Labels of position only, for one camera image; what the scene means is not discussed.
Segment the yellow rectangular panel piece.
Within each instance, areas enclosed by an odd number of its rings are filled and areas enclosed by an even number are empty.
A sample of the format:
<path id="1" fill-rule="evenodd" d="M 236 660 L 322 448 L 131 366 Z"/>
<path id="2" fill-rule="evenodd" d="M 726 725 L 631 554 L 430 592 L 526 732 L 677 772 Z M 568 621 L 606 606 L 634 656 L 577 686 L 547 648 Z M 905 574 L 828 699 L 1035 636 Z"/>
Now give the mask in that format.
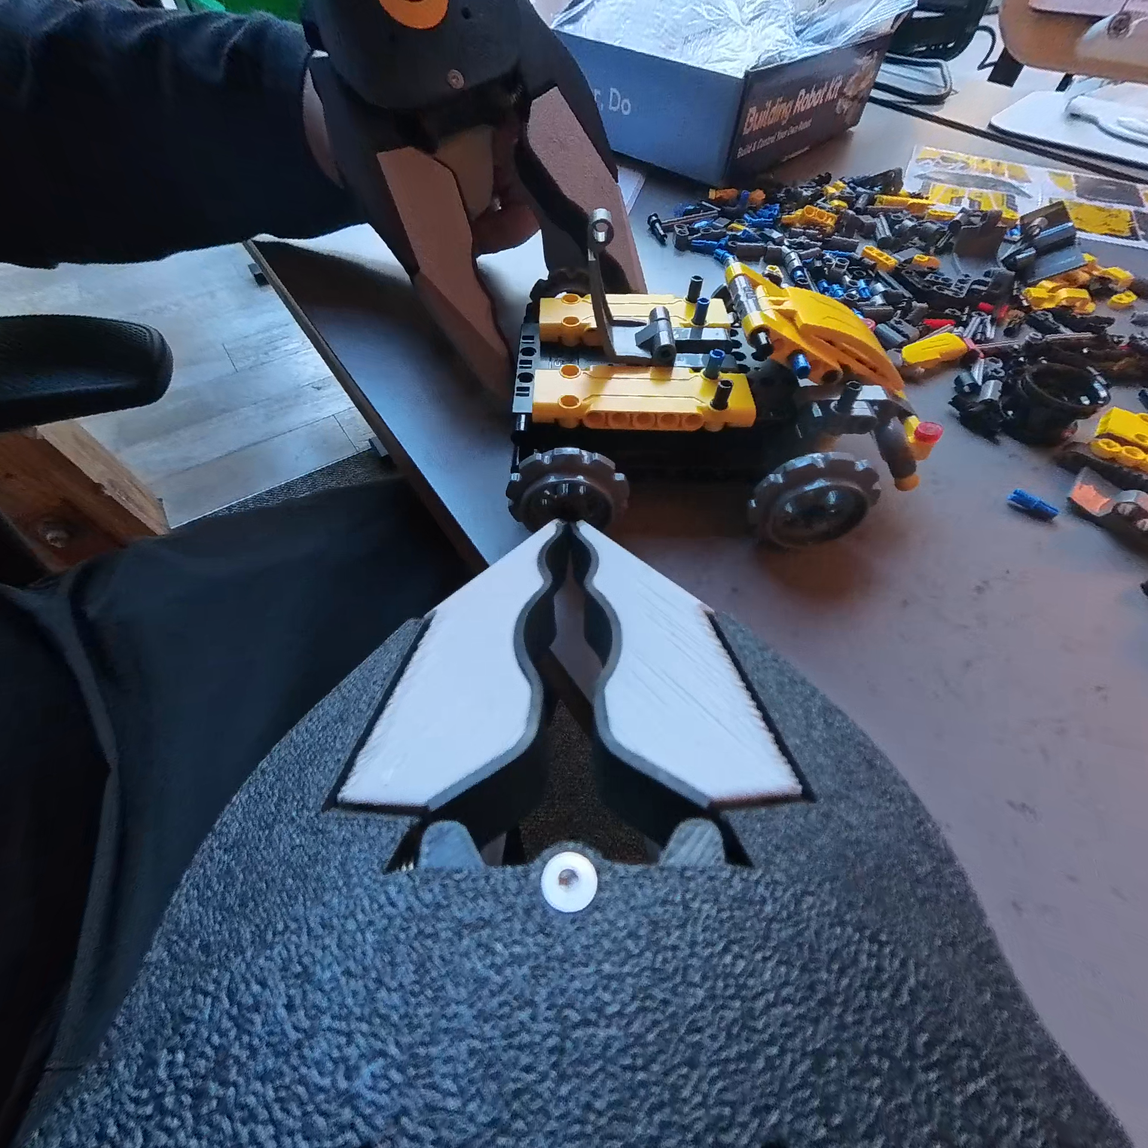
<path id="1" fill-rule="evenodd" d="M 1148 474 L 1148 412 L 1107 407 L 1085 448 L 1097 463 Z"/>

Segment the wooden display board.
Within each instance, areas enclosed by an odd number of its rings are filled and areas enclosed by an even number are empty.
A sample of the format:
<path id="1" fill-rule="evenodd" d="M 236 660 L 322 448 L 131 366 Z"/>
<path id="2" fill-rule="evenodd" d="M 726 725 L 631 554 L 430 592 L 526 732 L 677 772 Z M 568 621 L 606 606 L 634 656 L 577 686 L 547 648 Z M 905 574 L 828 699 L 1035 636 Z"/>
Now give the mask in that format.
<path id="1" fill-rule="evenodd" d="M 1035 71 L 1148 82 L 1144 0 L 1004 0 L 1004 48 Z"/>

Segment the crinkled clear plastic wrap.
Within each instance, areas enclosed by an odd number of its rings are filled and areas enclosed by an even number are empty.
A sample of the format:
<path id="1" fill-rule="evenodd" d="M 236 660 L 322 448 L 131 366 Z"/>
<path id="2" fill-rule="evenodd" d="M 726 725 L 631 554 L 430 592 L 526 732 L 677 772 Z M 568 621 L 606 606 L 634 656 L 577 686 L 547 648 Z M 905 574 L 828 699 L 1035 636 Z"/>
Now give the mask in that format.
<path id="1" fill-rule="evenodd" d="M 551 34 L 715 73 L 789 64 L 890 34 L 916 0 L 574 0 Z"/>

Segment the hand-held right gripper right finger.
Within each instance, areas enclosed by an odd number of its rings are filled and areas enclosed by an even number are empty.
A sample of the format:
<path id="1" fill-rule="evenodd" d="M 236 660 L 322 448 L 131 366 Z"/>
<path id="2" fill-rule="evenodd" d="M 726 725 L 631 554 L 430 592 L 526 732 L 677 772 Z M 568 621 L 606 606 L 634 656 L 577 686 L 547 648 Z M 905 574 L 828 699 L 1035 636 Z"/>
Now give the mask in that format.
<path id="1" fill-rule="evenodd" d="M 596 522 L 568 522 L 568 565 L 599 656 L 591 705 L 606 754 L 699 811 L 801 798 L 715 612 Z"/>

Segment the person's left forearm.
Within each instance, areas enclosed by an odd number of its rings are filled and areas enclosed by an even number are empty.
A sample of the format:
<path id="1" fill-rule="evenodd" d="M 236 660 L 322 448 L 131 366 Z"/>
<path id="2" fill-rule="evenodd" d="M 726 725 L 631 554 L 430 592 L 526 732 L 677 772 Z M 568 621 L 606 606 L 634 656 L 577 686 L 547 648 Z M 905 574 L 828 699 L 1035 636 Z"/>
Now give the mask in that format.
<path id="1" fill-rule="evenodd" d="M 306 136 L 308 42 L 277 15 L 4 5 L 0 260 L 144 264 L 361 221 Z"/>

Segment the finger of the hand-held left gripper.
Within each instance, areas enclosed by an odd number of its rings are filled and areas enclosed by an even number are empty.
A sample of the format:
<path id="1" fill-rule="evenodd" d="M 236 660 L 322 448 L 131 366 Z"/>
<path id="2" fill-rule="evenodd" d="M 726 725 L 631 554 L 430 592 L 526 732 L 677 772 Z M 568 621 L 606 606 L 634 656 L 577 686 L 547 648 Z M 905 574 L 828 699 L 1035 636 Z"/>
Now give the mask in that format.
<path id="1" fill-rule="evenodd" d="M 588 226 L 609 211 L 606 292 L 645 292 L 619 170 L 577 61 L 526 61 L 516 171 L 539 226 L 543 271 L 588 271 Z"/>
<path id="2" fill-rule="evenodd" d="M 396 226 L 408 244 L 408 279 L 466 370 L 496 397 L 513 392 L 513 354 L 491 292 L 475 269 L 475 237 L 449 163 L 420 147 L 377 151 Z"/>

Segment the pile of small brick parts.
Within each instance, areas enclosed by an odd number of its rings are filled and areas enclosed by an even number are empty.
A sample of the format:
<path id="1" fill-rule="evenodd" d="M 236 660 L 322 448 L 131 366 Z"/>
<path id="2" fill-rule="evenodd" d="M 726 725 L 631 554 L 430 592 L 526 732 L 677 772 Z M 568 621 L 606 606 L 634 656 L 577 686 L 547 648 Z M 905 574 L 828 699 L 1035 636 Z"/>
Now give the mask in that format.
<path id="1" fill-rule="evenodd" d="M 646 213 L 660 246 L 754 264 L 852 304 L 880 342 L 907 349 L 959 334 L 969 349 L 1058 342 L 1110 378 L 1144 378 L 1144 271 L 1097 260 L 1090 238 L 1135 238 L 1133 211 L 1035 196 L 1020 186 L 905 186 L 901 170 L 709 191 Z"/>

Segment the grey curved panel piece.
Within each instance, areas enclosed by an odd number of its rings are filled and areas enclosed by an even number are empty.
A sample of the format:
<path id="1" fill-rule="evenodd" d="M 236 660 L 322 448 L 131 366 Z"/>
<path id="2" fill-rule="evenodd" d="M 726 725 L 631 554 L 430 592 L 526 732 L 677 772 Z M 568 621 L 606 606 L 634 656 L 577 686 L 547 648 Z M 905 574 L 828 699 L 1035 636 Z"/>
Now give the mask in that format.
<path id="1" fill-rule="evenodd" d="M 1069 513 L 1138 554 L 1148 547 L 1148 489 L 1116 488 L 1096 467 L 1083 467 L 1069 488 Z"/>

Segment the wooden post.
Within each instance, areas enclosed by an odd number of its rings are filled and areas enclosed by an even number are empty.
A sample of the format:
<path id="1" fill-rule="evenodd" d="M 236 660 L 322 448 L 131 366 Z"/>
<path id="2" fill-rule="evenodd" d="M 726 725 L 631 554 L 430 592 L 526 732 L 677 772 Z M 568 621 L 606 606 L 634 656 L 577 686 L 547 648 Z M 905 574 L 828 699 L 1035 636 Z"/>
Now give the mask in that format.
<path id="1" fill-rule="evenodd" d="M 169 531 L 159 500 L 80 419 L 0 434 L 0 516 L 45 574 Z"/>

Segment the silver monitor stand base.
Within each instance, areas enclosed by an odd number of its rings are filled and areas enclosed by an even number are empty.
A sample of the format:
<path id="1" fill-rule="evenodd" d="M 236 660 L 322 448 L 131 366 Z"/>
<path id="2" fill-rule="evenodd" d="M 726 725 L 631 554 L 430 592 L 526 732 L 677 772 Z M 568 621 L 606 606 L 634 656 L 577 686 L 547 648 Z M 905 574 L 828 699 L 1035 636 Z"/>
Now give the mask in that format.
<path id="1" fill-rule="evenodd" d="M 996 131 L 1035 142 L 1058 151 L 1083 151 L 1148 170 L 1148 87 L 1073 82 L 1069 89 L 1034 89 L 986 118 Z"/>

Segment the person's left hand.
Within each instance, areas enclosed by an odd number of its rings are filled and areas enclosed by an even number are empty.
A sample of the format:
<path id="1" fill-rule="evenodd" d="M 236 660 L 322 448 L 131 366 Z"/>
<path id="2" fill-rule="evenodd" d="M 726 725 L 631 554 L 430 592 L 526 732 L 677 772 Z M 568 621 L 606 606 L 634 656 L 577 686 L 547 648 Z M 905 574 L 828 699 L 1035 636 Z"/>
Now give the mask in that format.
<path id="1" fill-rule="evenodd" d="M 317 170 L 327 171 L 327 183 L 343 186 L 328 131 L 327 131 L 322 94 L 308 71 L 303 82 L 303 124 Z M 529 237 L 538 237 L 538 213 L 513 170 L 513 147 L 516 147 L 513 127 L 496 127 L 491 136 L 482 136 L 477 127 L 460 131 L 437 147 L 437 162 L 449 163 L 449 171 L 463 186 L 475 253 L 508 253 L 522 246 Z"/>

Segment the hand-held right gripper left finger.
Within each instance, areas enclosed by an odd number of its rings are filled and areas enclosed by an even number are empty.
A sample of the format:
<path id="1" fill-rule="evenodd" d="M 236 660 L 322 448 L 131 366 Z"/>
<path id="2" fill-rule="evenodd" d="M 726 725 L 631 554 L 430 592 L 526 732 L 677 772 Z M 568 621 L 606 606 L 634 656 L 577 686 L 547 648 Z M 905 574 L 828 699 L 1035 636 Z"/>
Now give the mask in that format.
<path id="1" fill-rule="evenodd" d="M 339 779 L 343 811 L 529 813 L 543 792 L 551 592 L 568 528 L 543 522 L 442 598 Z"/>

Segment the yellow toy brick car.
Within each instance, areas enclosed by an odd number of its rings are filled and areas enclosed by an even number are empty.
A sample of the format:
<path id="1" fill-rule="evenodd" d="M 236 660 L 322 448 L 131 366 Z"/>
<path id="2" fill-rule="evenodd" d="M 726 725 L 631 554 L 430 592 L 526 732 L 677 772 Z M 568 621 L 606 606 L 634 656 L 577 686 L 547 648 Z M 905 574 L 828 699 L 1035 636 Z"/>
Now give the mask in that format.
<path id="1" fill-rule="evenodd" d="M 609 211 L 588 221 L 588 271 L 538 286 L 522 324 L 508 513 L 526 528 L 609 528 L 631 478 L 726 478 L 769 547 L 836 539 L 940 443 L 876 328 L 836 295 L 726 260 L 704 292 L 606 292 Z"/>

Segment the yellow and black sticker sheet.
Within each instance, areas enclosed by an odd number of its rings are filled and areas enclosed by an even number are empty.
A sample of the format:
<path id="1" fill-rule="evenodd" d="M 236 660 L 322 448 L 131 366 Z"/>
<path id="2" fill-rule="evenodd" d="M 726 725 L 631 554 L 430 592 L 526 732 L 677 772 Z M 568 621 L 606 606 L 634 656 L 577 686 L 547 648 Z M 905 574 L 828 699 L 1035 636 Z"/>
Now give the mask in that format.
<path id="1" fill-rule="evenodd" d="M 1148 244 L 1148 186 L 1097 171 L 996 162 L 948 147 L 911 147 L 905 191 L 948 211 L 1012 211 L 1016 220 L 1064 200 L 1079 237 L 1122 246 Z"/>

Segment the dark building kit box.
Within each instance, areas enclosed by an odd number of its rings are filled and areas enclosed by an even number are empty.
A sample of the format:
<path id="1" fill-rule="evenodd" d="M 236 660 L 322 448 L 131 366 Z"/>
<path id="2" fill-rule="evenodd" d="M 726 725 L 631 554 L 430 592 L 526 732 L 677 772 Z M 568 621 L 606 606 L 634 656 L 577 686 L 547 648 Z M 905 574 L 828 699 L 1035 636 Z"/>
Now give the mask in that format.
<path id="1" fill-rule="evenodd" d="M 704 186 L 748 186 L 860 124 L 896 34 L 748 73 L 556 35 L 581 64 L 614 151 Z"/>

